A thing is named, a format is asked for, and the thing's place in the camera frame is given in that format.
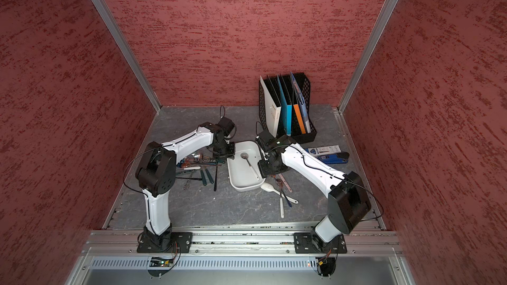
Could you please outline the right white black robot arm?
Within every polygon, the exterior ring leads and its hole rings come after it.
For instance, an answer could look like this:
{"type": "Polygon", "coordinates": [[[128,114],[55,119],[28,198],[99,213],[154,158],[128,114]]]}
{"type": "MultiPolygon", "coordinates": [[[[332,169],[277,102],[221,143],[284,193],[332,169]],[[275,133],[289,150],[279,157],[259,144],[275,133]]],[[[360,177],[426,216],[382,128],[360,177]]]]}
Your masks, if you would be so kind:
{"type": "Polygon", "coordinates": [[[327,197],[327,215],[312,229],[312,239],[317,246],[351,233],[371,211],[369,191],[359,174],[346,174],[326,165],[286,135],[276,139],[264,131],[256,137],[256,142],[264,155],[258,162],[264,178],[292,169],[327,197]]]}

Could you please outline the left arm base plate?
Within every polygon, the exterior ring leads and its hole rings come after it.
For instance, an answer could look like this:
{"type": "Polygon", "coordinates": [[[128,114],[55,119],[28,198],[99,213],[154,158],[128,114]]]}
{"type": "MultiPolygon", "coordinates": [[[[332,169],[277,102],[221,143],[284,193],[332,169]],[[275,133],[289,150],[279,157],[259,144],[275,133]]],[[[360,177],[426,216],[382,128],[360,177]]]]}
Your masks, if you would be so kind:
{"type": "Polygon", "coordinates": [[[191,232],[169,232],[156,236],[148,231],[138,237],[137,253],[175,253],[190,252],[193,240],[191,232]]]}

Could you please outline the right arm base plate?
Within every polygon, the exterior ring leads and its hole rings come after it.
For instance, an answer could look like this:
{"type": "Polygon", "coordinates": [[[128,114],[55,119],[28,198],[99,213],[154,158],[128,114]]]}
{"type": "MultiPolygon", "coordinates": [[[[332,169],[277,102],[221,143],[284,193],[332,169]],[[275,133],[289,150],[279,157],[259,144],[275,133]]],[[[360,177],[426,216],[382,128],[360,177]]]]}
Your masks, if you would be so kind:
{"type": "Polygon", "coordinates": [[[294,248],[296,253],[322,253],[322,254],[345,254],[347,246],[343,234],[339,234],[329,242],[322,241],[317,234],[294,233],[294,248]]]}

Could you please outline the white rectangular storage box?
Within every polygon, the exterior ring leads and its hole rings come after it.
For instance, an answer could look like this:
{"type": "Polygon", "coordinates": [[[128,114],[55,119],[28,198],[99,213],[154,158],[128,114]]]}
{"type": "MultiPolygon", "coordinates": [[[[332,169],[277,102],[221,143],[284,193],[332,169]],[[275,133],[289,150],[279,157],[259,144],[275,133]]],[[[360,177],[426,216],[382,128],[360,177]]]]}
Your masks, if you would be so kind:
{"type": "Polygon", "coordinates": [[[262,178],[257,163],[261,160],[260,148],[253,141],[237,142],[235,144],[235,155],[234,158],[227,159],[229,180],[231,186],[239,192],[251,191],[258,189],[265,182],[265,178],[262,178]],[[252,164],[257,175],[260,177],[260,181],[254,177],[251,173],[248,164],[245,160],[240,157],[241,153],[248,153],[248,160],[252,164]]]}

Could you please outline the pink handled rainbow spoon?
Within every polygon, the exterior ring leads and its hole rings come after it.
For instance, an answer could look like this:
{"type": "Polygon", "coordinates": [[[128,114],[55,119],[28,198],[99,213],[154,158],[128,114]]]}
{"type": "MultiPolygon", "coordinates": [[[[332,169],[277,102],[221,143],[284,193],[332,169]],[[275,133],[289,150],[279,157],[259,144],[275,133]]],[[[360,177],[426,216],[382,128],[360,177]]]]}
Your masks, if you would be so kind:
{"type": "Polygon", "coordinates": [[[288,184],[288,182],[286,181],[285,177],[282,174],[277,174],[276,178],[279,179],[283,183],[283,185],[287,188],[287,190],[290,193],[293,192],[293,190],[291,189],[290,185],[288,184]]]}

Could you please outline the steel spoon white handle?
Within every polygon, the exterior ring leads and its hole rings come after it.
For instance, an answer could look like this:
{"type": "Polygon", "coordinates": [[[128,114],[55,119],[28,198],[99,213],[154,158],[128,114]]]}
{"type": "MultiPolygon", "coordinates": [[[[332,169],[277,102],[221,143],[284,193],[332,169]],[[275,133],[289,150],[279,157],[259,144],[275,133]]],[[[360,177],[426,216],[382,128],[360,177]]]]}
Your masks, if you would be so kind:
{"type": "Polygon", "coordinates": [[[257,181],[260,181],[260,177],[259,177],[259,175],[257,175],[257,172],[254,170],[254,168],[253,168],[252,164],[251,164],[251,163],[250,163],[250,161],[248,160],[248,158],[249,158],[248,153],[241,153],[241,154],[240,154],[240,157],[241,157],[243,160],[245,160],[245,161],[246,161],[246,163],[247,163],[247,164],[248,164],[248,166],[249,166],[249,169],[250,169],[251,173],[252,173],[252,174],[253,174],[253,176],[257,179],[257,181]]]}

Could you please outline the dark blue handled spoon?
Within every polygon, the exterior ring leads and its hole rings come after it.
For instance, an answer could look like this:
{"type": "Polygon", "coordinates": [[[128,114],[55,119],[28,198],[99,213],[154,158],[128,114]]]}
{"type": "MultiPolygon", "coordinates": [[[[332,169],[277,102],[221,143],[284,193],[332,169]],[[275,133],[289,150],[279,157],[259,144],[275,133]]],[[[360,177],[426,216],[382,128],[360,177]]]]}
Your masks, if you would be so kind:
{"type": "Polygon", "coordinates": [[[279,186],[279,189],[280,189],[280,192],[281,192],[281,196],[286,200],[288,206],[290,208],[292,208],[293,205],[292,205],[292,203],[290,202],[290,200],[288,199],[287,195],[285,194],[285,192],[283,190],[283,187],[284,187],[283,182],[280,179],[277,179],[276,182],[277,182],[277,185],[279,186]]]}

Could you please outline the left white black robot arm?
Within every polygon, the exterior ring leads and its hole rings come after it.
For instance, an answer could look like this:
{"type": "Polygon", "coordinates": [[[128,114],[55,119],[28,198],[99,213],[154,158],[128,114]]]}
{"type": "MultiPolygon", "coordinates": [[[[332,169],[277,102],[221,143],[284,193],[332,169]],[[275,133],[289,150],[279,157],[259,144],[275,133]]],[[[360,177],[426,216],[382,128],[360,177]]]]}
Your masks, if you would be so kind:
{"type": "Polygon", "coordinates": [[[232,120],[223,117],[219,123],[203,123],[187,135],[173,141],[147,145],[135,171],[142,194],[145,195],[147,221],[145,228],[162,236],[171,227],[168,193],[176,180],[177,164],[190,154],[209,147],[214,158],[233,158],[234,143],[230,135],[235,130],[232,120]]]}

